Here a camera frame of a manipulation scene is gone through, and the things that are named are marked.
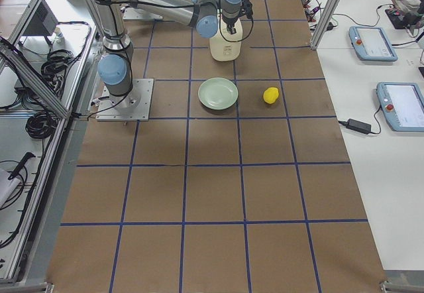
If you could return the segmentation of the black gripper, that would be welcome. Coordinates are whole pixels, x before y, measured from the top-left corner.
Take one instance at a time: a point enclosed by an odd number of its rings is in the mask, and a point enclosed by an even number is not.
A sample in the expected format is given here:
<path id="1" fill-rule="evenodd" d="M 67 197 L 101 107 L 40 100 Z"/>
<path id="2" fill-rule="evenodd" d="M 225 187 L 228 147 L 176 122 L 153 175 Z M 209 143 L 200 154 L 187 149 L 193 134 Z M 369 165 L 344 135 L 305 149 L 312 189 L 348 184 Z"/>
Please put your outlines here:
<path id="1" fill-rule="evenodd" d="M 230 12 L 225 9 L 221 9 L 221 18 L 224 21 L 224 23 L 227 25 L 227 31 L 229 34 L 235 34 L 236 28 L 234 24 L 239 18 L 239 10 Z"/>

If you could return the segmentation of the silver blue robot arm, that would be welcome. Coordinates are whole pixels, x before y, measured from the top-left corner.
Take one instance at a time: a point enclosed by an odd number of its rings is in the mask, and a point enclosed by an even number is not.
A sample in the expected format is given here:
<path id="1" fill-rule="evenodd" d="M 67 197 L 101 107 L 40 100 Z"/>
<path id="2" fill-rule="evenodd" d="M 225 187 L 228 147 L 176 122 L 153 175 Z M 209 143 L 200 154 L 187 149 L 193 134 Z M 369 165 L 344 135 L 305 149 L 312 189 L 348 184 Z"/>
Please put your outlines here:
<path id="1" fill-rule="evenodd" d="M 128 21 L 170 19 L 193 28 L 200 37 L 212 39 L 224 32 L 238 33 L 241 17 L 252 17 L 249 0 L 87 0 L 91 16 L 101 31 L 104 55 L 97 74 L 109 93 L 110 106 L 123 110 L 136 107 L 134 42 Z"/>

